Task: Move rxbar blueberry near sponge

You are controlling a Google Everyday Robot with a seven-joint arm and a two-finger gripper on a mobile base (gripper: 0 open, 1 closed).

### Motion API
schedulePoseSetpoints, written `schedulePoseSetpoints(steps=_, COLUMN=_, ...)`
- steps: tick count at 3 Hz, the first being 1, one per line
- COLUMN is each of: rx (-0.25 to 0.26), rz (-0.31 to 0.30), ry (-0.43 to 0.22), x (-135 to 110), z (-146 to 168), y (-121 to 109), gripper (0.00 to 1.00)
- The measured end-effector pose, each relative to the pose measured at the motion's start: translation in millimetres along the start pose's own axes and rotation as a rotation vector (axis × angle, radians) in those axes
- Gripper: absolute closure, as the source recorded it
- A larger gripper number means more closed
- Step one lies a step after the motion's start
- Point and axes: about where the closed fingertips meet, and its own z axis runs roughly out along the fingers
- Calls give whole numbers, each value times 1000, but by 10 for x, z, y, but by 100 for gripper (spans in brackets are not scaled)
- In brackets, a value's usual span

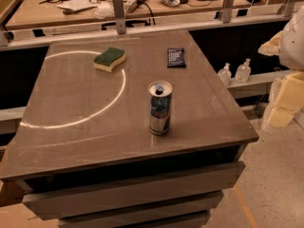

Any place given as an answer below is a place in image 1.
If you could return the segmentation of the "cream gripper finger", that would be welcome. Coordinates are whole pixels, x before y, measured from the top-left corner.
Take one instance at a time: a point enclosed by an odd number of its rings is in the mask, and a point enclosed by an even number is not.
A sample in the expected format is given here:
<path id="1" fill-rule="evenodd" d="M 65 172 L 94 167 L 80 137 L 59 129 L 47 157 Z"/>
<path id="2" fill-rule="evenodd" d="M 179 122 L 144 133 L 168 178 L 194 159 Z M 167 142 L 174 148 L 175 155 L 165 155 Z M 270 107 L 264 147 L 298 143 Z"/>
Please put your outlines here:
<path id="1" fill-rule="evenodd" d="M 277 56 L 279 53 L 279 44 L 282 32 L 278 32 L 274 35 L 269 41 L 262 44 L 259 49 L 258 53 L 265 55 L 265 56 Z"/>

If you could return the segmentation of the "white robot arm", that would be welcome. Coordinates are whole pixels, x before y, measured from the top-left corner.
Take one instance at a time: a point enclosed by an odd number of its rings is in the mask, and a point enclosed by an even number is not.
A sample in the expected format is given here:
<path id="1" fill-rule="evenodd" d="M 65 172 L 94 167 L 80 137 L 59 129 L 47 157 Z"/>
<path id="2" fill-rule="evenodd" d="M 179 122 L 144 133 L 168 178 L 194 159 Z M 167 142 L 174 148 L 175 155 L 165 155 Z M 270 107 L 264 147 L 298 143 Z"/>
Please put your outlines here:
<path id="1" fill-rule="evenodd" d="M 282 31 L 259 47 L 258 53 L 277 56 L 279 62 L 289 69 L 304 70 L 304 6 Z"/>

